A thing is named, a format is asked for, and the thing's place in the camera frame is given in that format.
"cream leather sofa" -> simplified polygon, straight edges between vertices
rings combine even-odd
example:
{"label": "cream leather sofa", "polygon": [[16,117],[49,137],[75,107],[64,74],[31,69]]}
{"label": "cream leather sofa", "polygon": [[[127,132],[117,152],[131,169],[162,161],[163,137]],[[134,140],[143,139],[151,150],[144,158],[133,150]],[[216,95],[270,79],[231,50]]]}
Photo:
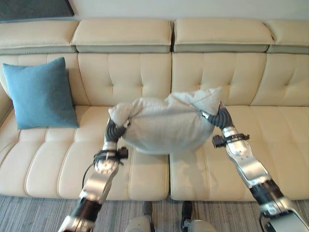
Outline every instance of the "cream leather sofa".
{"label": "cream leather sofa", "polygon": [[[223,87],[254,154],[293,199],[309,196],[308,22],[89,19],[0,24],[0,64],[63,56],[78,129],[17,130],[0,67],[0,193],[77,198],[103,144],[108,108],[137,97]],[[225,150],[149,156],[129,148],[109,200],[252,200]]]}

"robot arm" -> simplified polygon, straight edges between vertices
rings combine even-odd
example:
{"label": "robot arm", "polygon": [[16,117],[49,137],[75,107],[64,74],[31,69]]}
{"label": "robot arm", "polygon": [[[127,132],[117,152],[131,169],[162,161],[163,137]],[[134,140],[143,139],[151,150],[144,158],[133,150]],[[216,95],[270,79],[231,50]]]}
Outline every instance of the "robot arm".
{"label": "robot arm", "polygon": [[309,226],[292,201],[282,194],[262,163],[254,157],[250,145],[246,142],[249,136],[238,133],[227,109],[221,104],[218,115],[212,116],[206,112],[202,112],[202,115],[221,129],[223,136],[214,136],[212,143],[215,148],[226,147],[228,157],[259,203],[261,215],[270,219],[266,224],[267,231],[309,232]]}
{"label": "robot arm", "polygon": [[65,218],[58,232],[92,232],[98,213],[112,186],[112,179],[118,172],[121,159],[128,158],[125,147],[117,149],[119,138],[126,127],[116,127],[109,120],[105,131],[105,142],[101,151],[94,156],[95,171],[79,195],[71,214]]}

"striped carpet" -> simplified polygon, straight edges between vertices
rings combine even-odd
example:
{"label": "striped carpet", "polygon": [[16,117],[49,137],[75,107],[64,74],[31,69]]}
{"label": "striped carpet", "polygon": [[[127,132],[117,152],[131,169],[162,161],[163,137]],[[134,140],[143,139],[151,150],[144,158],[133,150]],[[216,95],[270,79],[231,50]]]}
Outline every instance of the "striped carpet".
{"label": "striped carpet", "polygon": [[[0,232],[54,232],[75,206],[75,200],[0,196]],[[309,200],[296,201],[309,220]],[[219,232],[260,232],[257,203],[194,202],[193,217],[208,220]],[[182,202],[154,202],[156,232],[179,232]],[[142,203],[108,201],[102,207],[95,232],[124,232],[129,220],[142,215]]]}

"teal pillow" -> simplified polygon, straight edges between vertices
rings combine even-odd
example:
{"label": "teal pillow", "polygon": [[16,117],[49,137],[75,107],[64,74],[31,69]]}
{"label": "teal pillow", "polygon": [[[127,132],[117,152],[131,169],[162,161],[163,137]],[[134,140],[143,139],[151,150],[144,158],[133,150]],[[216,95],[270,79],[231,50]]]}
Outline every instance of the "teal pillow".
{"label": "teal pillow", "polygon": [[63,57],[37,66],[3,64],[17,127],[78,127]]}

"white wall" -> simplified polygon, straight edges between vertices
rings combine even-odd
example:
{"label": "white wall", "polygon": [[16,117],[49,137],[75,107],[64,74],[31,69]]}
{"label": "white wall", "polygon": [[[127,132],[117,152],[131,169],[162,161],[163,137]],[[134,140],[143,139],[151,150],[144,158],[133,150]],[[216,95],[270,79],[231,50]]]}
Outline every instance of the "white wall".
{"label": "white wall", "polygon": [[253,17],[309,19],[309,0],[69,0],[77,19],[89,17]]}

